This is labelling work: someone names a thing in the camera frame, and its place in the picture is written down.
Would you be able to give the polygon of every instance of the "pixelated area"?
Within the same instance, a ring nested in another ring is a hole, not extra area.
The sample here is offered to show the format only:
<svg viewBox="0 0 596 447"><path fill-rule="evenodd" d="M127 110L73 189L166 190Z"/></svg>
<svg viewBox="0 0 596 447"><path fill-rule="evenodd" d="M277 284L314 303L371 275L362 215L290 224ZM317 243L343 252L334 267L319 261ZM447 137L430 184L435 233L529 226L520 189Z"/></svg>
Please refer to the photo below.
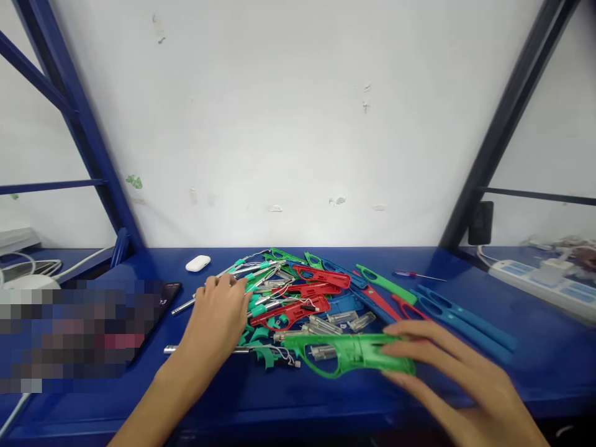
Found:
<svg viewBox="0 0 596 447"><path fill-rule="evenodd" d="M100 391L106 383L95 379L121 377L159 320L164 283L1 290L0 392Z"/></svg>

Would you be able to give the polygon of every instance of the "blue metal shelf frame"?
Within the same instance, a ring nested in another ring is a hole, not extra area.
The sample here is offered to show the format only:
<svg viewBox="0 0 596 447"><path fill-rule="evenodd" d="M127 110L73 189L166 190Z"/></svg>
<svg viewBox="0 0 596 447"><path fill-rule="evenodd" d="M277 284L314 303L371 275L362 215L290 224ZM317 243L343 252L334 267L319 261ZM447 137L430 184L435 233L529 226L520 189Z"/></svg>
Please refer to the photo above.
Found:
<svg viewBox="0 0 596 447"><path fill-rule="evenodd" d="M93 186L118 239L125 234L120 258L145 249L135 217L97 126L83 86L48 0L13 0L43 73L0 32L0 54L35 86L64 116L66 126L89 173L89 180L0 186L0 195Z"/></svg>

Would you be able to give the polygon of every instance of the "hand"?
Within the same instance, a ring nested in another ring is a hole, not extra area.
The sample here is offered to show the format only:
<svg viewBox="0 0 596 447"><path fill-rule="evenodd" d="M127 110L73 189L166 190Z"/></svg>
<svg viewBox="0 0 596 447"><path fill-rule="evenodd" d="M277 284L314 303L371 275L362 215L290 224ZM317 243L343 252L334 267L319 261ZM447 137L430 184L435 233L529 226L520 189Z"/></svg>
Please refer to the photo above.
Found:
<svg viewBox="0 0 596 447"><path fill-rule="evenodd" d="M497 365L433 322L403 321L386 327L384 332L434 342L398 341L384 346L382 352L434 366L476 401L476 408L456 410L420 379L399 372L383 372L426 407L455 445L548 447L507 373Z"/></svg>
<svg viewBox="0 0 596 447"><path fill-rule="evenodd" d="M236 281L229 274L207 278L205 287L196 292L192 315L178 348L158 374L162 369L174 370L177 380L194 384L197 389L202 388L205 380L211 381L246 328L248 301L253 295L245 294L247 282L247 279Z"/></svg>

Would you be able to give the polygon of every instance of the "green plastic gun frame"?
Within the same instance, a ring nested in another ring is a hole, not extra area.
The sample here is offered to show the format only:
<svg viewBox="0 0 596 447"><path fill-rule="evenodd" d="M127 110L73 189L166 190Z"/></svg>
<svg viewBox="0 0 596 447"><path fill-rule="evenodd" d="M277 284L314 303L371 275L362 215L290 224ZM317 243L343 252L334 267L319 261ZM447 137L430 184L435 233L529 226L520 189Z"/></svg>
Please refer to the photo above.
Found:
<svg viewBox="0 0 596 447"><path fill-rule="evenodd" d="M356 268L358 268L362 272L362 276L368 281L373 284L377 284L377 286L381 286L383 289L388 290L389 292L399 296L401 299L406 301L410 305L416 304L418 298L411 292L408 292L405 289L402 289L397 284L394 284L388 279L383 278L381 275L376 274L374 271L361 266L360 264L356 264Z"/></svg>
<svg viewBox="0 0 596 447"><path fill-rule="evenodd" d="M385 334L362 335L296 335L286 338L283 345L302 357L317 374L327 379L336 379L342 374L359 368L386 369L414 376L416 367L408 358L395 358L379 352L383 345L401 340ZM337 369L334 372L317 368L308 358L308 346L332 345L337 352Z"/></svg>

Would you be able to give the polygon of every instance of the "white object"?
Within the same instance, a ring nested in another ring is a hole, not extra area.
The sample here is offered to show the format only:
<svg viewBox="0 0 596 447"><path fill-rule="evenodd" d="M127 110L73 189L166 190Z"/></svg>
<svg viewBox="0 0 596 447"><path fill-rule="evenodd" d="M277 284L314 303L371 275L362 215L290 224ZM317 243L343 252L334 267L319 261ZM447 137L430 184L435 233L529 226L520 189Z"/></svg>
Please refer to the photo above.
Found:
<svg viewBox="0 0 596 447"><path fill-rule="evenodd" d="M556 286L571 270L573 263L551 258L540 263L540 268L532 272L532 279L547 286Z"/></svg>
<svg viewBox="0 0 596 447"><path fill-rule="evenodd" d="M596 288L566 278L549 285L536 279L536 275L541 278L537 270L517 261L504 260L494 263L489 275L564 309L584 324L596 325Z"/></svg>
<svg viewBox="0 0 596 447"><path fill-rule="evenodd" d="M15 290L36 290L36 289L59 289L60 285L55 279L46 275L26 275L4 283L5 289Z"/></svg>
<svg viewBox="0 0 596 447"><path fill-rule="evenodd" d="M198 272L211 262L211 258L205 255L199 255L186 265L188 271Z"/></svg>
<svg viewBox="0 0 596 447"><path fill-rule="evenodd" d="M37 237L31 227L1 231L0 255L5 255L12 251L19 251L38 243L40 243L39 237Z"/></svg>

